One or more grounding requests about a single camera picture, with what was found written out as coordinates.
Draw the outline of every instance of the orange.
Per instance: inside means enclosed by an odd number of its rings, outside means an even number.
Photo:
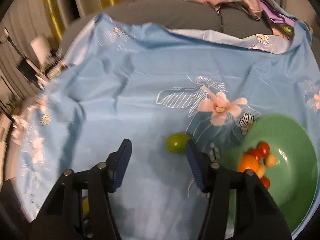
[[[253,170],[255,173],[257,173],[258,168],[259,168],[259,163],[256,157],[249,154],[242,155],[239,166],[238,166],[239,172],[244,172],[246,169],[250,169],[250,170]]]

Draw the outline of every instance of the green bowl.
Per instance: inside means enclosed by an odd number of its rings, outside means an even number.
[[[277,165],[266,171],[271,181],[269,193],[293,232],[306,216],[317,185],[317,160],[312,142],[305,130],[293,119],[265,115],[247,133],[241,146],[221,157],[221,164],[237,170],[243,153],[264,141],[276,155]],[[230,211],[234,217],[235,194],[231,194]]]

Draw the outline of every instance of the green tomato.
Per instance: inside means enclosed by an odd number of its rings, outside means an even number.
[[[192,139],[185,133],[173,133],[167,138],[167,149],[172,153],[184,153],[186,151],[186,143]]]

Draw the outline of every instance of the red tomato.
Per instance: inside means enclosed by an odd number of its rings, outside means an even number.
[[[263,176],[260,181],[262,182],[262,184],[264,185],[264,187],[266,189],[269,189],[270,187],[270,179],[268,179],[267,177]]]
[[[261,153],[260,153],[257,149],[250,148],[250,149],[247,151],[247,154],[256,157],[256,159],[257,159],[258,162],[262,159]]]
[[[261,156],[263,158],[268,157],[268,155],[270,153],[270,147],[266,142],[260,142],[258,144],[257,150],[259,150],[259,152],[261,152]]]

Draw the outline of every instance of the flower center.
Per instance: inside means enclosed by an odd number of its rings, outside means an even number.
[[[222,113],[222,112],[224,112],[226,110],[226,108],[225,107],[216,107],[216,111],[218,112],[218,113]]]
[[[252,128],[252,124],[249,123],[249,124],[247,125],[247,131],[250,131],[251,128]]]

